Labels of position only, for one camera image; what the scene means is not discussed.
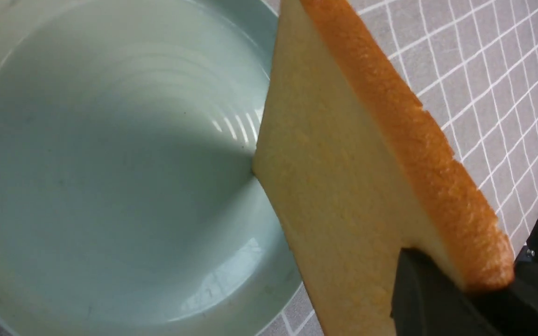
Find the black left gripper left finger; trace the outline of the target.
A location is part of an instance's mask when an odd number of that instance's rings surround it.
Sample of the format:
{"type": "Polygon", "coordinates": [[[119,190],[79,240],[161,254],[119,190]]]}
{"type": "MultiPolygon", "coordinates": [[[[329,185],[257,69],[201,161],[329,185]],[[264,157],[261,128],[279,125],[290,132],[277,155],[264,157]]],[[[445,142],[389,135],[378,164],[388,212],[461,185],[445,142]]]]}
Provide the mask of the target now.
{"type": "Polygon", "coordinates": [[[397,336],[499,336],[471,300],[416,249],[398,257],[391,318],[397,336]]]}

